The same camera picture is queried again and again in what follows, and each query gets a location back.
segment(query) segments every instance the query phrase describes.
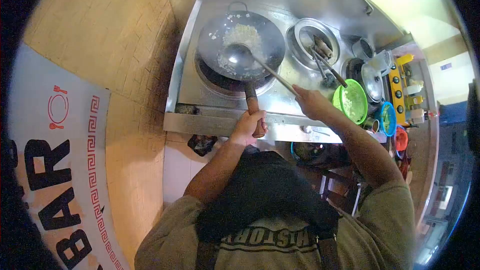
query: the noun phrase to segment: left hand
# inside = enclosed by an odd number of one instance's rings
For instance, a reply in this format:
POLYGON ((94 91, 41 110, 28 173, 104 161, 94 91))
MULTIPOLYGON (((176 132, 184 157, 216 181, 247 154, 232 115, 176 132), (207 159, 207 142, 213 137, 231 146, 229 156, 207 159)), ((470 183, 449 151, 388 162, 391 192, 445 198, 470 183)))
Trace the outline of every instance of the left hand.
POLYGON ((266 115, 266 111, 258 111, 252 115, 250 115, 248 111, 244 112, 237 122, 233 134, 230 136, 231 142, 242 146, 254 144, 257 139, 255 139, 252 134, 257 128, 258 120, 261 119, 261 126, 265 130, 265 133, 268 132, 268 126, 267 123, 265 123, 266 115))

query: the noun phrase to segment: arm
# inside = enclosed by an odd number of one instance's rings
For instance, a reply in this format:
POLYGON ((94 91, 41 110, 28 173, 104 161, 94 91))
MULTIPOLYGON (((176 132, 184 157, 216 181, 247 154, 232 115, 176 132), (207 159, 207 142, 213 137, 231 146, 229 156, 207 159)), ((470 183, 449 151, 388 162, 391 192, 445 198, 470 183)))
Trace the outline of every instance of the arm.
POLYGON ((258 111, 249 115, 246 111, 238 121, 231 137, 190 181, 183 195, 196 197, 202 203, 208 203, 217 198, 227 185, 245 147, 255 143, 256 139, 252 134, 258 120, 264 119, 263 129, 267 131, 265 114, 265 111, 258 111))
POLYGON ((387 182, 403 181, 387 150, 361 127, 347 118, 319 91, 293 86, 303 113, 312 120, 321 120, 342 139, 348 154, 367 182, 377 188, 387 182))

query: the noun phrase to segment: bottle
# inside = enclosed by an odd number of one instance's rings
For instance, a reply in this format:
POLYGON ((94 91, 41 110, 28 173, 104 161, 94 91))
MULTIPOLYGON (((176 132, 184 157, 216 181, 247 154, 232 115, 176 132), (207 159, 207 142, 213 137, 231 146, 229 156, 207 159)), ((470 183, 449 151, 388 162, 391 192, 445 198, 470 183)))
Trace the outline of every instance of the bottle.
POLYGON ((424 113, 425 111, 423 109, 410 110, 406 112, 406 117, 411 123, 419 124, 425 122, 424 113))
POLYGON ((420 81, 413 80, 411 82, 414 82, 414 84, 403 88, 404 95, 415 94, 420 92, 423 89, 423 80, 420 80, 420 81))
POLYGON ((422 102, 423 102, 423 96, 422 95, 405 98, 405 104, 406 105, 419 105, 422 102))

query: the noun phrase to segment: gray t-shirt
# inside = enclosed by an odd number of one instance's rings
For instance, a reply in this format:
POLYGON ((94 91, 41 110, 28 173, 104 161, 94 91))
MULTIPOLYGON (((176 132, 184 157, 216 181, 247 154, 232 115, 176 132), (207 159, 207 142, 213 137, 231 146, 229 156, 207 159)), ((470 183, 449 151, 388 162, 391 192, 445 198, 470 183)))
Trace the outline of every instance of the gray t-shirt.
MULTIPOLYGON (((140 244, 135 269, 195 269, 194 221, 202 209, 183 196, 140 244)), ((340 212, 337 249, 344 269, 411 269, 414 211, 408 186, 389 182, 367 196, 358 217, 340 212)), ((321 269, 317 245, 294 217, 260 219, 222 239, 215 269, 321 269)))

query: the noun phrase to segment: wok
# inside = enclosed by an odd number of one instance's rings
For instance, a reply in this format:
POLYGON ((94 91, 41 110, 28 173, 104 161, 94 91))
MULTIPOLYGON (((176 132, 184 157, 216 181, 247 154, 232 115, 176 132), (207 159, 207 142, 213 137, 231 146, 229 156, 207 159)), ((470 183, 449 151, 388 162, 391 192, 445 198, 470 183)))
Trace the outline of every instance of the wok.
MULTIPOLYGON (((228 45, 239 43, 262 59, 267 66, 278 71, 285 56, 285 39, 279 28, 262 15, 250 12, 243 2, 232 2, 223 16, 213 18, 201 29, 198 53, 208 67, 226 78, 242 81, 248 111, 259 111, 255 81, 270 75, 258 62, 244 68, 231 63, 225 54, 228 45), (232 10, 233 4, 242 4, 245 10, 232 10)), ((265 135, 262 121, 257 123, 255 138, 265 135)))

